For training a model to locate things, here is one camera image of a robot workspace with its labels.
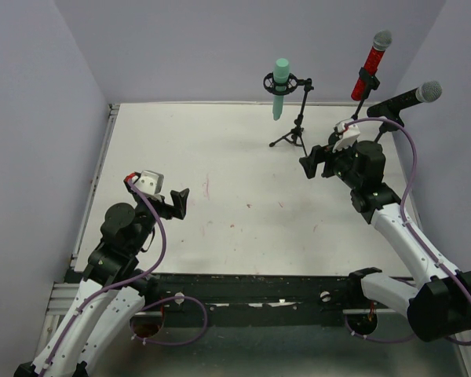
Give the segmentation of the tripod stand with shock mount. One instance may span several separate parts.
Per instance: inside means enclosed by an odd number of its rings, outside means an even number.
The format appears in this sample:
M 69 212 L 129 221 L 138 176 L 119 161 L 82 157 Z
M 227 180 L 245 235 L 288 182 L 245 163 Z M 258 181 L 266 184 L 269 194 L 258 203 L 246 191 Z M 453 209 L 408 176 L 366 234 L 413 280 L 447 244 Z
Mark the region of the tripod stand with shock mount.
M 274 83 L 272 80 L 271 72 L 268 73 L 264 77 L 263 86 L 268 93 L 272 95 L 276 94 L 274 90 Z M 290 73 L 289 79 L 287 81 L 287 90 L 281 92 L 280 94 L 283 96 L 291 94 L 299 86 L 302 86 L 304 88 L 304 94 L 301 101 L 300 112 L 298 113 L 297 118 L 294 120 L 294 127 L 287 134 L 284 134 L 283 136 L 279 137 L 277 140 L 270 142 L 268 146 L 272 148 L 276 146 L 279 142 L 286 141 L 290 145 L 293 145 L 295 147 L 300 147 L 303 150 L 304 155 L 306 156 L 307 151 L 306 151 L 305 143 L 303 140 L 304 128 L 302 126 L 302 123 L 304 119 L 304 111 L 305 111 L 305 106 L 307 103 L 309 92 L 314 90 L 314 86 L 312 85 L 312 80 L 310 78 L 298 79 L 295 75 Z

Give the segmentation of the round-base mic stand with clip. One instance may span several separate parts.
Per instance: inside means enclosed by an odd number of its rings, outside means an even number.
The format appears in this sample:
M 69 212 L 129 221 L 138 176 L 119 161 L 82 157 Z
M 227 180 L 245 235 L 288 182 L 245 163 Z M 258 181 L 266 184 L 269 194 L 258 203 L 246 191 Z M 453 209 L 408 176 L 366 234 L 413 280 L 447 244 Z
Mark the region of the round-base mic stand with clip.
M 365 89 L 365 91 L 363 93 L 363 98 L 359 101 L 358 106 L 357 106 L 354 114 L 351 116 L 350 122 L 352 122 L 354 120 L 357 120 L 359 118 L 359 113 L 360 113 L 361 108 L 364 105 L 365 100 L 370 96 L 370 94 L 373 90 L 378 89 L 379 85 L 380 85 L 380 81 L 378 80 L 376 75 L 374 75 L 374 77 L 371 78 L 371 81 L 369 82 L 368 87 Z M 334 137 L 333 134 L 331 134 L 331 136 L 334 138 L 333 142 L 335 142 L 336 138 Z

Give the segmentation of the mint green microphone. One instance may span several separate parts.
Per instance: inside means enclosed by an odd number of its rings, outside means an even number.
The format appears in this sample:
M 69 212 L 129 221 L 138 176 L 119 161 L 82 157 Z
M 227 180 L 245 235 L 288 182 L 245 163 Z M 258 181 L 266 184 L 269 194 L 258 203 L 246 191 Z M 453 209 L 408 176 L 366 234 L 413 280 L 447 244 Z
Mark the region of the mint green microphone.
M 277 59 L 272 72 L 272 80 L 274 83 L 274 90 L 276 92 L 272 103 L 272 117 L 274 121 L 277 121 L 282 115 L 283 95 L 280 93 L 287 90 L 287 81 L 289 79 L 289 75 L 289 60 L 286 58 Z

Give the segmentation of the black glitter microphone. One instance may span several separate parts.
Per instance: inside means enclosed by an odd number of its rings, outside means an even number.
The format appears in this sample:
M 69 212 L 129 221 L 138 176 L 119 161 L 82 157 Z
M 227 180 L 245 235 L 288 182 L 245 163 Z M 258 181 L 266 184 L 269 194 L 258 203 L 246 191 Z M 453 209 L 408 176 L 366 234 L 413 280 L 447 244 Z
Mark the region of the black glitter microphone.
M 438 100 L 442 93 L 443 89 L 439 82 L 424 82 L 417 88 L 370 106 L 367 109 L 367 115 L 369 117 L 397 117 L 404 109 Z

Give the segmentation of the red glitter microphone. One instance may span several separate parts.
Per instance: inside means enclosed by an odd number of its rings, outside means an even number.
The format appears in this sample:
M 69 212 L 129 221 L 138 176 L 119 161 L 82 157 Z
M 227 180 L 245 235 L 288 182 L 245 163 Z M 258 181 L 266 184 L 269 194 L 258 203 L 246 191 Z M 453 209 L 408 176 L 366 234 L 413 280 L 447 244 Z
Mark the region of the red glitter microphone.
M 359 78 L 351 93 L 351 98 L 354 101 L 360 101 L 363 98 L 365 89 L 368 87 L 371 78 L 376 74 L 378 65 L 392 41 L 392 33 L 389 30 L 379 31 L 374 36 L 371 50 L 363 67 L 360 69 Z

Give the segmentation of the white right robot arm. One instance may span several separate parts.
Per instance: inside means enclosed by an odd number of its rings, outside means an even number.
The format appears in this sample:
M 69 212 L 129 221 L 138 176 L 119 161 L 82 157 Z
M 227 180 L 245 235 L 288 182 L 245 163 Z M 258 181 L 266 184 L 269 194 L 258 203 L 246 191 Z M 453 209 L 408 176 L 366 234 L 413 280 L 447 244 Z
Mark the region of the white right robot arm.
M 414 281 L 409 285 L 379 269 L 363 269 L 350 275 L 356 294 L 405 317 L 424 342 L 471 330 L 471 271 L 460 271 L 414 226 L 403 200 L 383 181 L 385 161 L 375 141 L 340 152 L 317 145 L 299 159 L 307 178 L 323 164 L 323 177 L 337 177 L 350 187 L 352 206 L 389 242 Z

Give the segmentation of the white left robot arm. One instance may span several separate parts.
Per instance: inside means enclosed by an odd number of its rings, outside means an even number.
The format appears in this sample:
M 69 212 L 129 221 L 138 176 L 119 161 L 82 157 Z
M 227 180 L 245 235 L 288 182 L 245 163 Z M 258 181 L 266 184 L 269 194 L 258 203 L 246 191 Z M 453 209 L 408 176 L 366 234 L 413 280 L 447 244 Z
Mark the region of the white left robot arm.
M 170 193 L 168 204 L 158 193 L 127 186 L 136 205 L 109 207 L 100 227 L 101 239 L 88 258 L 78 290 L 64 319 L 45 348 L 17 367 L 16 376 L 90 376 L 115 336 L 145 305 L 154 289 L 151 271 L 137 268 L 137 256 L 163 221 L 184 219 L 188 189 Z

